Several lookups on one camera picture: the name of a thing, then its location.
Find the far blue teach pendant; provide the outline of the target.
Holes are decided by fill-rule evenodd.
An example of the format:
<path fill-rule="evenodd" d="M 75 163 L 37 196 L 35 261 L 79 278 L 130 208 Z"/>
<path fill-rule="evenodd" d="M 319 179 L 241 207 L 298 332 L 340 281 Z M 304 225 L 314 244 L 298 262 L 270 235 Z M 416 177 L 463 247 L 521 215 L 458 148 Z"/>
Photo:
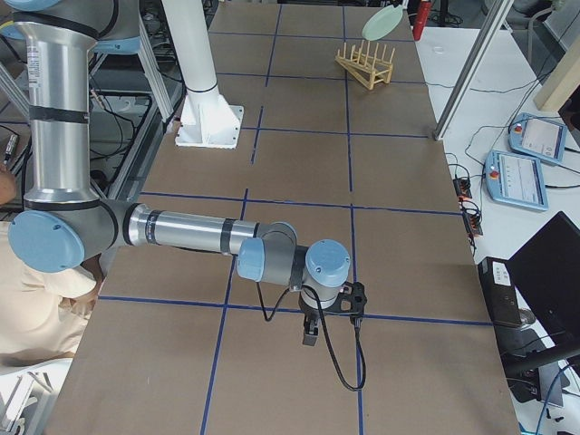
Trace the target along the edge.
<path fill-rule="evenodd" d="M 527 112 L 518 114 L 508 130 L 512 150 L 558 165 L 566 147 L 566 126 Z"/>

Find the wooden dish rack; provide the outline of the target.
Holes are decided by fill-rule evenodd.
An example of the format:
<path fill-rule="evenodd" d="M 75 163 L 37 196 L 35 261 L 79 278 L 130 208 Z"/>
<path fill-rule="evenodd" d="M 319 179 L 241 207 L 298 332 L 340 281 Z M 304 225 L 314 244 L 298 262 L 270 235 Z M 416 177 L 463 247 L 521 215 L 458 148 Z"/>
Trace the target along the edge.
<path fill-rule="evenodd" d="M 394 47 L 364 40 L 351 47 L 344 43 L 343 48 L 337 50 L 334 60 L 362 86 L 372 91 L 377 84 L 391 82 L 394 55 Z"/>

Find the near blue teach pendant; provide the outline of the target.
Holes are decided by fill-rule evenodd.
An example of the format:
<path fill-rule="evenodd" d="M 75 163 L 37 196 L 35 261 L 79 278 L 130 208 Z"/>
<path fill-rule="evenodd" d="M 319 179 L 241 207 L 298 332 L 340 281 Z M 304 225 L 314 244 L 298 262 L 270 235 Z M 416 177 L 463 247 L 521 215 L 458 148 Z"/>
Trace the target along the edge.
<path fill-rule="evenodd" d="M 492 150 L 486 157 L 484 177 L 491 198 L 536 211 L 547 211 L 548 199 L 539 159 Z"/>

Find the black orange connector strip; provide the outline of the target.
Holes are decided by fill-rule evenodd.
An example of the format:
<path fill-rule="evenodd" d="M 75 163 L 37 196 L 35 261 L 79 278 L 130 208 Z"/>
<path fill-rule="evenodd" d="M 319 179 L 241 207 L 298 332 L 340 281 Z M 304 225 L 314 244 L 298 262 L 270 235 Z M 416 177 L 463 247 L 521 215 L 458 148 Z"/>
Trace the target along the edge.
<path fill-rule="evenodd" d="M 462 213 L 463 222 L 468 235 L 471 238 L 482 236 L 482 213 L 480 207 L 472 198 L 470 190 L 470 178 L 455 177 L 453 179 L 453 186 L 458 197 L 459 208 Z"/>

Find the black monitor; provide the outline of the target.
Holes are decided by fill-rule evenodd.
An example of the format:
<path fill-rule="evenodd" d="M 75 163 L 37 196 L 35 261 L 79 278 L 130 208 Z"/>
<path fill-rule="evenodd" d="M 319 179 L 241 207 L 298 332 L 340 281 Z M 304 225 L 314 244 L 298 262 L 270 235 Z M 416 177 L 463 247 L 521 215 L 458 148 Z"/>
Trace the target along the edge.
<path fill-rule="evenodd" d="M 507 270 L 557 343 L 579 336 L 579 227 L 567 214 L 551 217 L 507 261 Z"/>

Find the light green plate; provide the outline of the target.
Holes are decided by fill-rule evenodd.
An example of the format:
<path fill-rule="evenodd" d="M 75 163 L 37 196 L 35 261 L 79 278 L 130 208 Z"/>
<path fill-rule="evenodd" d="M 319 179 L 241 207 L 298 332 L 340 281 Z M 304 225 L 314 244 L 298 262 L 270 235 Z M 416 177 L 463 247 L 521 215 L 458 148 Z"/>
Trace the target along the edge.
<path fill-rule="evenodd" d="M 401 5 L 388 5 L 367 21 L 362 29 L 362 37 L 367 41 L 380 40 L 397 27 L 402 17 Z"/>

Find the seated person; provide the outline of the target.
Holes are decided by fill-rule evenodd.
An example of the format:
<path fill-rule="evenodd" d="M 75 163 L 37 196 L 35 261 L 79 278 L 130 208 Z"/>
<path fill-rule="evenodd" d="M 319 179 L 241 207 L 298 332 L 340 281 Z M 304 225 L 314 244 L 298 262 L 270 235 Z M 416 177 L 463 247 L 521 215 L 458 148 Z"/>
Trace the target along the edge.
<path fill-rule="evenodd" d="M 47 274 L 27 266 L 1 223 L 1 364 L 26 366 L 73 357 L 104 281 L 100 257 Z"/>

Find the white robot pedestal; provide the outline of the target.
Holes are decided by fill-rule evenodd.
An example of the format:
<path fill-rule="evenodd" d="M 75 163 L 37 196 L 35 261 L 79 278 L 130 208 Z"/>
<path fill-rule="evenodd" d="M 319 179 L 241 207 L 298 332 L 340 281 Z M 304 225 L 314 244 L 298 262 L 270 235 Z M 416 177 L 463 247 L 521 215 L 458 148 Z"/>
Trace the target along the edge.
<path fill-rule="evenodd" d="M 218 88 L 202 2 L 168 0 L 162 4 L 187 91 L 176 144 L 234 149 L 244 108 L 228 104 Z"/>

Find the red cylinder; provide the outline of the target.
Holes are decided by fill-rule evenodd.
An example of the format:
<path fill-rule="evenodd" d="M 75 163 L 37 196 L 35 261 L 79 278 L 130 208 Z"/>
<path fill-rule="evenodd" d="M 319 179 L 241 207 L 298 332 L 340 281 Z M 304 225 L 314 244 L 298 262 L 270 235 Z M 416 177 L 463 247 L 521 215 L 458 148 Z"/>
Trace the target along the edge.
<path fill-rule="evenodd" d="M 415 41 L 419 41 L 421 39 L 423 29 L 429 19 L 430 10 L 431 0 L 420 1 L 418 3 L 417 14 L 412 28 L 413 39 Z"/>

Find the blue teach pendant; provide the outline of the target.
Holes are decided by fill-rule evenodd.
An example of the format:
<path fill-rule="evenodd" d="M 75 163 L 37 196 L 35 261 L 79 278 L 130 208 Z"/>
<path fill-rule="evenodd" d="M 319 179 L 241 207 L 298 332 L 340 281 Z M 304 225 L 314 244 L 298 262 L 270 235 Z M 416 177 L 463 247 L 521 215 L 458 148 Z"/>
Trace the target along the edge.
<path fill-rule="evenodd" d="M 548 199 L 539 159 L 492 150 L 486 157 L 484 177 L 491 198 L 536 211 L 547 211 Z"/>
<path fill-rule="evenodd" d="M 566 126 L 527 112 L 518 114 L 508 130 L 512 150 L 558 165 L 566 147 Z"/>

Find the aluminium frame post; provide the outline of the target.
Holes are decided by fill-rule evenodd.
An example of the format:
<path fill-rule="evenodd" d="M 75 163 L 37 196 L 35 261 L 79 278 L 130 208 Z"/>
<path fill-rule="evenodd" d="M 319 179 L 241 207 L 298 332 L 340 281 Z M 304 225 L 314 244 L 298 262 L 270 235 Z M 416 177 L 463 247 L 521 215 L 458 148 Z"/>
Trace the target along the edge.
<path fill-rule="evenodd" d="M 466 62 L 464 63 L 455 86 L 443 109 L 437 126 L 433 132 L 434 140 L 443 140 L 454 116 L 456 115 L 461 101 L 469 90 L 471 82 L 485 56 L 488 48 L 504 23 L 513 0 L 497 0 L 488 11 L 487 17 L 478 32 L 472 45 Z"/>

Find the black desktop box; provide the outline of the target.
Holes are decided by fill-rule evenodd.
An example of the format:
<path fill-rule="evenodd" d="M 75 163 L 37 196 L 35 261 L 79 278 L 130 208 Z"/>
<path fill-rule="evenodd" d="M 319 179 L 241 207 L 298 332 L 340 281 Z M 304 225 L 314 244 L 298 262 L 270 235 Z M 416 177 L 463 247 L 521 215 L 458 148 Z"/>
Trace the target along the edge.
<path fill-rule="evenodd" d="M 522 321 L 507 261 L 485 257 L 478 264 L 478 277 L 491 322 L 509 328 L 525 327 L 527 324 Z"/>

